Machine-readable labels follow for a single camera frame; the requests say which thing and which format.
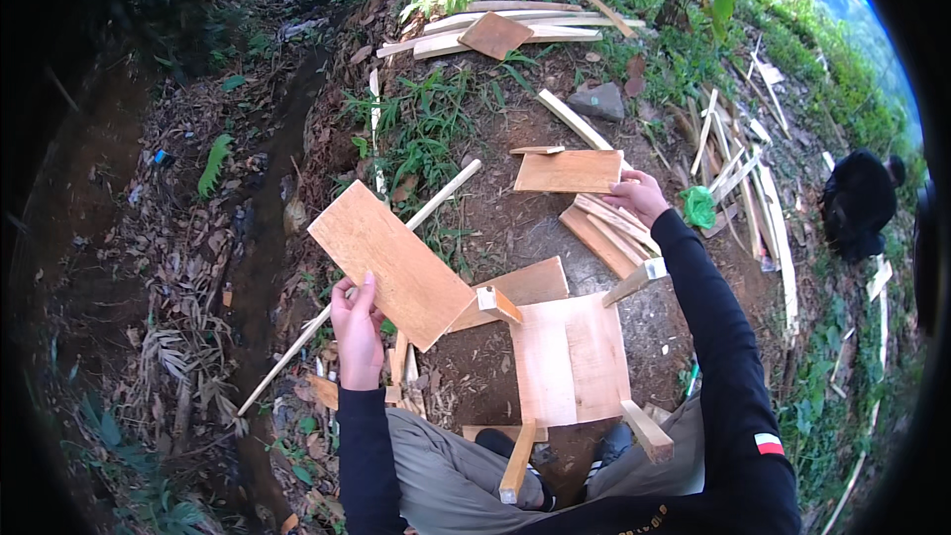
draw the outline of stone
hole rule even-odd
[[[568,97],[568,105],[577,113],[597,116],[612,122],[624,119],[621,90],[614,83],[603,83],[593,89],[580,89]]]

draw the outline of black shoe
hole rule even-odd
[[[631,428],[624,422],[614,424],[601,436],[601,440],[594,450],[594,459],[591,461],[588,479],[585,480],[582,490],[583,496],[587,496],[588,483],[590,483],[591,478],[597,475],[598,471],[607,467],[631,449],[633,436]]]
[[[506,459],[512,457],[512,451],[516,448],[516,442],[512,438],[509,438],[504,432],[495,428],[482,428],[475,436],[476,444],[492,450],[495,454],[503,456]],[[534,473],[534,476],[538,478],[538,482],[541,484],[542,494],[545,496],[545,500],[541,503],[541,508],[538,508],[538,510],[551,512],[554,510],[554,505],[557,502],[554,494],[549,489],[548,484],[545,483],[545,480],[541,478],[541,474],[531,466],[531,463],[528,465],[528,470]]]

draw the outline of fern frond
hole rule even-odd
[[[215,184],[218,182],[218,174],[221,172],[221,163],[224,158],[231,155],[231,149],[228,144],[234,140],[231,135],[219,135],[211,145],[211,151],[208,152],[208,163],[205,164],[205,172],[198,180],[198,194],[203,198],[208,198],[211,192],[215,190]]]

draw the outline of white stripe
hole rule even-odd
[[[756,434],[755,436],[753,436],[753,438],[756,440],[756,446],[766,445],[766,444],[773,444],[773,445],[779,445],[779,446],[783,445],[783,443],[779,441],[779,436],[775,436],[773,434],[767,434],[765,432]]]

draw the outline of sneaker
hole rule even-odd
[[[495,454],[503,456],[506,459],[512,457],[512,451],[516,448],[516,442],[505,435],[505,432],[495,429],[495,428],[482,428],[478,434],[475,434],[475,443],[483,448],[492,450]],[[554,494],[549,489],[548,484],[545,483],[545,480],[541,478],[541,474],[531,466],[531,463],[528,464],[528,470],[531,471],[535,477],[538,478],[538,482],[541,484],[542,494],[545,496],[544,502],[541,504],[540,510],[542,512],[551,512],[554,510],[554,505],[557,500],[554,497]]]
[[[588,479],[585,480],[585,492],[587,492],[591,478],[597,475],[598,471],[618,460],[622,454],[631,449],[633,437],[634,434],[631,432],[631,428],[624,422],[614,424],[601,436],[601,440],[594,450],[594,459],[591,461]]]

